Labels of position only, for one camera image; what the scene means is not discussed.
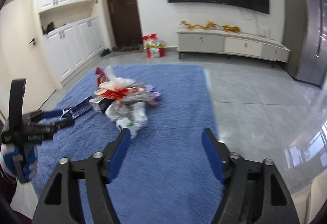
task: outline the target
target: stainless steel refrigerator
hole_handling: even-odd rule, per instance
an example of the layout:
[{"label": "stainless steel refrigerator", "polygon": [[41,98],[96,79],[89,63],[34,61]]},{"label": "stainless steel refrigerator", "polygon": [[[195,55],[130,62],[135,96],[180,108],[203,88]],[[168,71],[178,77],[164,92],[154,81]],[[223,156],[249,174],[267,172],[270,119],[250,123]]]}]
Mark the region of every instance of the stainless steel refrigerator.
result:
[{"label": "stainless steel refrigerator", "polygon": [[283,45],[291,50],[286,71],[322,86],[327,70],[327,0],[285,0]]}]

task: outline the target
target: blue rug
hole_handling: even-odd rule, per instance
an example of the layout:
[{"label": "blue rug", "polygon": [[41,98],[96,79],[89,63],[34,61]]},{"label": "blue rug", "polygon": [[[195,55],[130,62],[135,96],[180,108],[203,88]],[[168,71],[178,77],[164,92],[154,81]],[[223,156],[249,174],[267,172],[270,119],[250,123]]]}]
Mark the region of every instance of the blue rug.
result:
[{"label": "blue rug", "polygon": [[[191,65],[116,66],[119,77],[146,82],[162,92],[156,109],[147,108],[148,125],[131,141],[118,178],[107,185],[122,224],[210,223],[222,197],[201,143],[203,129],[217,135],[203,68]],[[76,104],[96,90],[94,71],[85,75],[58,108]],[[88,158],[115,140],[118,130],[102,114],[89,111],[74,127],[39,147],[38,197],[57,162]],[[93,223],[85,181],[80,181],[86,223]]]}]

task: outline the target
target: bolt head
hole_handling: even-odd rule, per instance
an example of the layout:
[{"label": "bolt head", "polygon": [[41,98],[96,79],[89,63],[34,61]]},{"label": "bolt head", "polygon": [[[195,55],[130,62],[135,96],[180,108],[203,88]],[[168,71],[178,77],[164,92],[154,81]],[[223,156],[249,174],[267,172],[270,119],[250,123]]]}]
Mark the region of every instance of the bolt head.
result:
[{"label": "bolt head", "polygon": [[240,155],[236,152],[232,152],[230,155],[229,155],[232,159],[239,159],[240,158]]},{"label": "bolt head", "polygon": [[102,153],[102,152],[96,152],[96,153],[93,153],[92,157],[93,157],[94,159],[102,158],[102,157],[103,157],[103,153]]},{"label": "bolt head", "polygon": [[59,163],[60,164],[66,164],[68,161],[69,161],[68,158],[61,158],[60,161],[59,161]]},{"label": "bolt head", "polygon": [[274,165],[274,162],[273,162],[273,160],[271,160],[271,159],[265,159],[265,160],[264,160],[264,163],[265,163],[266,165]]}]

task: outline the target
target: gold dragon ornament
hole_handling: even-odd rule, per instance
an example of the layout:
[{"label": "gold dragon ornament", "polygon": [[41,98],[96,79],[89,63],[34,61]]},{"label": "gold dragon ornament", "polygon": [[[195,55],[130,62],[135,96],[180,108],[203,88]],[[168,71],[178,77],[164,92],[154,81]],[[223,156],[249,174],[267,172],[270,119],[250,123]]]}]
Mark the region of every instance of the gold dragon ornament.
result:
[{"label": "gold dragon ornament", "polygon": [[220,28],[224,28],[224,31],[226,31],[226,32],[236,32],[236,33],[241,32],[241,29],[237,26],[235,26],[235,27],[231,27],[228,25],[219,26],[218,24],[215,24],[212,21],[208,21],[207,25],[205,27],[200,24],[191,25],[190,23],[187,23],[185,20],[181,21],[179,24],[185,25],[188,29],[194,29],[195,27],[200,27],[201,29],[208,30],[210,28],[216,28],[218,26]]}]

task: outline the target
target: drawer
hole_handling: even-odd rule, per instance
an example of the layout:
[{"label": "drawer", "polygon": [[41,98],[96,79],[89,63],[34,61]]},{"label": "drawer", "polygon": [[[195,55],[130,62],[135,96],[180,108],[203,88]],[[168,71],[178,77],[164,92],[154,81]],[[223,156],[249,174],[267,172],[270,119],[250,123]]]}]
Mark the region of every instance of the drawer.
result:
[{"label": "drawer", "polygon": [[179,51],[223,52],[224,36],[208,34],[179,34]]},{"label": "drawer", "polygon": [[262,43],[236,38],[225,38],[225,52],[261,56]]},{"label": "drawer", "polygon": [[273,60],[287,62],[289,56],[289,50],[276,48],[271,45],[263,44],[261,57]]}]

